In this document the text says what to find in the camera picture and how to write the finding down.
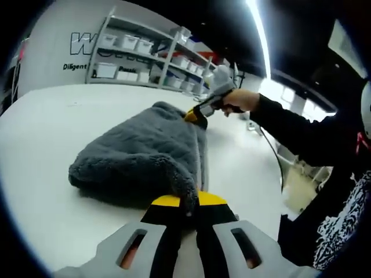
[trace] gray plastic handle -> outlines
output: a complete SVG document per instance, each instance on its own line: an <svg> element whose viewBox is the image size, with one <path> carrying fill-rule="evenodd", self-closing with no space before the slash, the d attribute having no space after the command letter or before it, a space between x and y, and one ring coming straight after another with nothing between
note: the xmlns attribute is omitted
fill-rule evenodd
<svg viewBox="0 0 371 278"><path fill-rule="evenodd" d="M297 266L285 259L278 243L250 222L237 221L213 227L223 249L230 278L313 278L320 273L309 266ZM234 233L244 233L247 236L260 257L259 266L253 269L248 267Z"/></svg>
<svg viewBox="0 0 371 278"><path fill-rule="evenodd" d="M55 278L149 278L157 246L166 226L142 222L129 223L97 246L96 256L78 268L54 272ZM137 235L144 235L130 269L119 264Z"/></svg>

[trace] human hand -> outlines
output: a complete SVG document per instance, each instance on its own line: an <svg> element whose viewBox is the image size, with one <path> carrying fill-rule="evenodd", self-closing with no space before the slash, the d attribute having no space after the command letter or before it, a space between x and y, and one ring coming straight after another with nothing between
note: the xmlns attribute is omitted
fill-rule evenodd
<svg viewBox="0 0 371 278"><path fill-rule="evenodd" d="M260 95L245 89L235 89L232 93L223 98L224 105L233 105L243 111L254 111L259 103ZM225 116L228 117L233 113L232 108L225 107L221 109Z"/></svg>

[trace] yellow tool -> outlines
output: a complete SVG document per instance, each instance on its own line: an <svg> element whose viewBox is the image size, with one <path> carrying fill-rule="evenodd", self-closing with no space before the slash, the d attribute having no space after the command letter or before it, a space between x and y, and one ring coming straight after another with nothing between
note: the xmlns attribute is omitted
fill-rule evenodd
<svg viewBox="0 0 371 278"><path fill-rule="evenodd" d="M224 105L223 98L235 89L230 69L225 65L219 65L211 76L205 78L205 82L212 91L210 97L188 111L184 120L195 123L204 128L207 126L207 117L214 114L215 110L230 107L235 113L243 113L241 109L233 105Z"/></svg>

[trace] ceiling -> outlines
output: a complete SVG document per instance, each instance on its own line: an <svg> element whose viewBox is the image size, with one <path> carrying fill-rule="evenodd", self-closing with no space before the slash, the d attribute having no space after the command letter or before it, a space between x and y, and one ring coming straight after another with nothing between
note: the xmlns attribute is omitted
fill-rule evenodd
<svg viewBox="0 0 371 278"><path fill-rule="evenodd" d="M239 69L265 76L263 51L245 0L130 1L187 27ZM328 48L335 18L318 0L260 0L272 79L327 111L360 94L362 78Z"/></svg>

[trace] person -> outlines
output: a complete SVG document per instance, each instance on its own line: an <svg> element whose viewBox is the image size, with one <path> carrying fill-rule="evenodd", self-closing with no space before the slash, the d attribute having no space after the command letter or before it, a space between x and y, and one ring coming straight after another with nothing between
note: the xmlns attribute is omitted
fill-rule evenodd
<svg viewBox="0 0 371 278"><path fill-rule="evenodd" d="M290 224L281 221L278 243L282 255L323 273L342 269L341 277L346 267L350 271L350 266L359 266L362 258L369 257L371 237L370 84L353 109L357 112L338 111L321 122L311 123L245 89L234 90L223 101L250 111L251 120L299 159L312 166L334 166L324 188L298 218ZM223 111L226 116L232 112L230 108Z"/></svg>

